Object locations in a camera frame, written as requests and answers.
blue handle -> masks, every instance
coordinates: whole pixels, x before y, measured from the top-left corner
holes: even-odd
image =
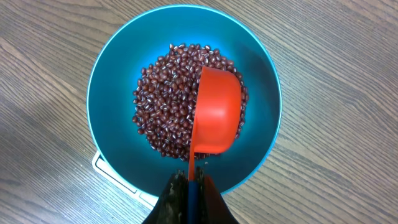
[[[198,183],[190,181],[188,183],[188,208],[187,223],[195,224],[197,222],[198,211]]]

adzuki bean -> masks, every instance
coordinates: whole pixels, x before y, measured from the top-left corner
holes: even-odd
[[[209,45],[169,45],[169,52],[157,57],[157,61],[141,69],[133,103],[136,113],[132,122],[145,134],[153,150],[162,157],[169,156],[189,160],[193,119],[197,102],[202,66],[227,70],[238,78],[242,87],[241,117],[235,139],[240,136],[245,123],[248,88],[234,62],[221,56],[219,49],[211,51]],[[195,159],[209,154],[195,153]]]

brown wooden surface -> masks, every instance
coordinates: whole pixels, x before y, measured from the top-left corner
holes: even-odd
[[[0,1],[0,223],[140,223],[91,167],[91,67],[110,36],[175,1]],[[250,27],[279,71],[268,160],[225,196],[241,223],[398,223],[398,2],[195,0]]]

scoop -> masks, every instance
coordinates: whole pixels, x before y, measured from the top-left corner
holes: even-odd
[[[194,180],[194,153],[218,154],[231,147],[241,114],[241,85],[228,71],[203,67],[193,120],[188,180]]]

teal plastic bowl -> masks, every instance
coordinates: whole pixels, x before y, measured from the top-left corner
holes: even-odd
[[[169,51],[169,44],[209,44],[234,60],[243,74],[249,101],[238,140],[205,165],[220,192],[226,193],[258,170],[270,153],[282,112],[279,79],[260,40],[233,17],[203,6],[170,5],[145,12],[122,26],[94,64],[87,90],[87,117],[94,143],[105,161],[135,188],[159,196],[170,175],[187,170],[180,159],[161,157],[137,134],[132,101],[142,67]]]

